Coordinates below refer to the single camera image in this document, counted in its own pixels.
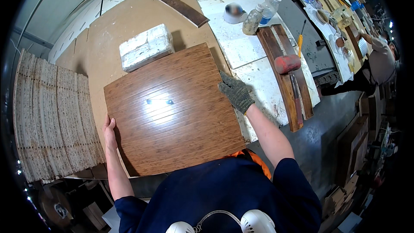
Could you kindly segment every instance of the plastic-wrapped package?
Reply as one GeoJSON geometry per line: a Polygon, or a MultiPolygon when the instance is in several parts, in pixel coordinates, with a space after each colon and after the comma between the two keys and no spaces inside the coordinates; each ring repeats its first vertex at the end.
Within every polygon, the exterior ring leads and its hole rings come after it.
{"type": "Polygon", "coordinates": [[[119,45],[125,72],[132,72],[174,52],[173,37],[163,23],[119,45]]]}

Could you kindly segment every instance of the work glove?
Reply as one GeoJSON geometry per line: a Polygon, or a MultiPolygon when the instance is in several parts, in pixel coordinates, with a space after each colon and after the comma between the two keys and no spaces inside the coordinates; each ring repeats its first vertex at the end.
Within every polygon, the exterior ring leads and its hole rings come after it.
{"type": "Polygon", "coordinates": [[[220,92],[227,96],[234,108],[246,115],[247,109],[255,103],[249,95],[246,84],[228,76],[221,70],[220,75],[223,80],[223,82],[220,82],[218,85],[220,92]]]}

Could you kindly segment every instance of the metal chain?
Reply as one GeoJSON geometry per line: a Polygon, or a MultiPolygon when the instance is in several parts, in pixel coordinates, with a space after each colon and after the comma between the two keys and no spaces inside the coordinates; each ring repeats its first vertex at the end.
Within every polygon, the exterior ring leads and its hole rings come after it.
{"type": "Polygon", "coordinates": [[[197,226],[195,226],[193,229],[194,229],[194,231],[197,233],[197,232],[200,232],[201,231],[201,224],[203,224],[203,222],[208,218],[208,217],[210,217],[211,215],[213,215],[213,214],[216,214],[216,213],[224,213],[224,214],[227,214],[227,215],[229,215],[233,220],[235,220],[236,222],[237,222],[237,224],[240,226],[240,220],[235,216],[235,215],[233,215],[232,213],[230,213],[230,212],[228,212],[228,211],[224,211],[224,210],[216,210],[216,211],[211,211],[211,212],[209,212],[207,215],[205,215],[201,220],[200,220],[200,222],[199,223],[197,223],[197,226]]]}

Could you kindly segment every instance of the white neck fan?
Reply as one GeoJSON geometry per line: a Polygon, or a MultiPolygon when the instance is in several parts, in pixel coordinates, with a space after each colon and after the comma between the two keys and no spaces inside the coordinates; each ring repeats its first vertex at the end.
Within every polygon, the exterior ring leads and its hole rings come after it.
{"type": "Polygon", "coordinates": [[[212,211],[204,216],[194,228],[187,222],[179,221],[171,224],[166,233],[198,233],[201,231],[201,224],[204,220],[216,213],[229,215],[240,225],[243,233],[276,233],[273,220],[261,210],[249,210],[241,217],[241,220],[228,211],[212,211]]]}

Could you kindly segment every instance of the navy blue shirt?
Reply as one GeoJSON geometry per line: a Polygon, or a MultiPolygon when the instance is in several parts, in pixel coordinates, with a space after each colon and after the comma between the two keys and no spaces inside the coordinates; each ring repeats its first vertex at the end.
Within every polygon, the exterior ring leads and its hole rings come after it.
{"type": "MultiPolygon", "coordinates": [[[[223,158],[171,173],[149,204],[132,196],[115,201],[121,218],[119,232],[163,233],[177,221],[195,227],[209,212],[225,210],[241,219],[259,209],[274,221],[276,232],[317,232],[322,208],[298,164],[285,158],[277,165],[273,183],[262,168],[243,158],[223,158]]],[[[241,232],[226,214],[214,214],[203,232],[241,232]]]]}

